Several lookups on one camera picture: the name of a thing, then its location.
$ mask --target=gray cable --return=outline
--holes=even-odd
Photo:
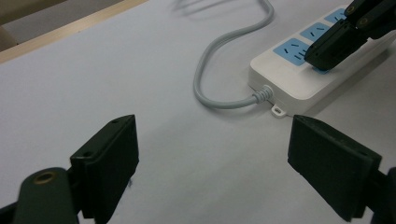
[[[261,90],[256,91],[255,93],[253,93],[252,96],[248,97],[245,100],[235,101],[235,102],[217,102],[205,97],[201,91],[201,86],[200,86],[202,74],[205,70],[206,64],[217,49],[219,49],[221,46],[225,45],[226,43],[230,42],[231,40],[234,40],[242,35],[247,35],[251,32],[257,31],[271,22],[275,12],[273,6],[268,0],[258,0],[258,1],[262,5],[264,10],[268,11],[267,16],[262,21],[254,25],[236,31],[232,31],[228,34],[218,37],[212,43],[210,43],[209,46],[207,46],[207,48],[204,51],[204,54],[201,56],[201,59],[195,71],[195,77],[193,81],[193,90],[195,97],[201,102],[201,104],[216,109],[235,109],[247,105],[259,104],[272,97],[271,89],[264,86]]]

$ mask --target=white table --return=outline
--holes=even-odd
[[[250,95],[251,59],[349,1],[272,3],[268,27],[210,61],[208,96]],[[204,48],[262,17],[255,0],[150,0],[0,64],[0,206],[17,200],[26,176],[68,168],[69,156],[108,121],[135,114],[141,162],[110,223],[345,223],[288,165],[292,118],[275,119],[269,103],[210,110],[193,96]],[[308,114],[381,154],[384,173],[396,165],[395,50]],[[354,223],[369,223],[371,214]]]

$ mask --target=white power strip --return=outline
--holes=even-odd
[[[347,6],[340,6],[296,34],[268,49],[250,63],[248,85],[255,91],[266,85],[277,118],[303,114],[384,51],[396,38],[391,32],[369,40],[358,51],[327,73],[304,61],[305,50],[341,19]]]

